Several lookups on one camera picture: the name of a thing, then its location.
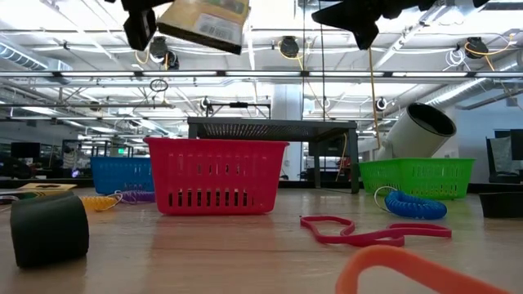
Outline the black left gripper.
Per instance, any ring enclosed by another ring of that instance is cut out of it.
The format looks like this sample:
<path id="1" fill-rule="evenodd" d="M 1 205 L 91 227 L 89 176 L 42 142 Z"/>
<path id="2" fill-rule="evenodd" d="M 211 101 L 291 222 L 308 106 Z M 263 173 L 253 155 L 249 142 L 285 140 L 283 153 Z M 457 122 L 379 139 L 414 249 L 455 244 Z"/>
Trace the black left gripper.
<path id="1" fill-rule="evenodd" d="M 144 51 L 157 29 L 156 17 L 152 8 L 174 0 L 120 0 L 129 17 L 123 24 L 129 46 Z"/>

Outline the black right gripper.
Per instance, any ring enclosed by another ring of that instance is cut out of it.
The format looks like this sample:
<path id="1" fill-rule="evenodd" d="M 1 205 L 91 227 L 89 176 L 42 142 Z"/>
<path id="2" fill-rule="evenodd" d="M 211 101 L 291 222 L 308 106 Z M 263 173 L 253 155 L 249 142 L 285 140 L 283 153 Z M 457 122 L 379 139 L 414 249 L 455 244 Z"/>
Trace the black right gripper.
<path id="1" fill-rule="evenodd" d="M 482 8 L 489 0 L 342 0 L 314 12 L 312 19 L 322 25 L 356 25 L 352 30 L 360 50 L 368 50 L 379 29 L 374 23 L 381 15 L 387 19 L 397 18 L 405 9 L 416 7 L 430 11 L 442 7 L 457 8 L 460 12 L 471 12 Z"/>

